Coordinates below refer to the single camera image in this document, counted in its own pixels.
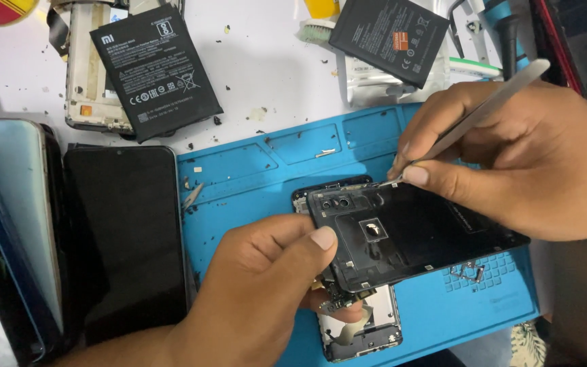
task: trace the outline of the brush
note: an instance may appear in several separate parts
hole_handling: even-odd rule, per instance
[[[330,40],[330,35],[335,25],[337,24],[334,21],[308,19],[302,23],[302,27],[298,32],[298,39],[303,42],[322,45]]]

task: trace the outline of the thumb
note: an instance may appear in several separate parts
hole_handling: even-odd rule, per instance
[[[321,227],[287,246],[267,277],[277,279],[288,293],[302,297],[336,253],[337,234],[330,227]]]
[[[463,205],[497,221],[510,211],[513,185],[510,171],[475,170],[441,161],[406,167],[403,181]]]

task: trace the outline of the phone battery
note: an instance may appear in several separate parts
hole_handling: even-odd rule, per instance
[[[330,45],[422,89],[448,25],[410,0],[348,0]]]
[[[171,4],[104,25],[90,36],[139,143],[223,113]]]

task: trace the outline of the hand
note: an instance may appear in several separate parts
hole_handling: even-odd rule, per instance
[[[186,361],[188,367],[276,363],[298,307],[318,312],[329,299],[324,289],[309,288],[336,251],[334,230],[314,230],[306,215],[278,215],[229,230],[190,313],[167,339],[171,362]],[[361,302],[332,316],[357,322]]]
[[[389,179],[499,86],[460,83],[432,95],[400,136]],[[524,88],[443,156],[457,157],[488,169],[437,159],[407,167],[403,179],[531,237],[587,238],[587,101],[572,90]]]

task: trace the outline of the mi logo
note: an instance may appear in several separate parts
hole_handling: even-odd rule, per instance
[[[104,45],[107,45],[108,43],[115,42],[115,38],[112,37],[112,35],[107,35],[107,36],[103,36],[101,38],[101,41],[103,42]]]

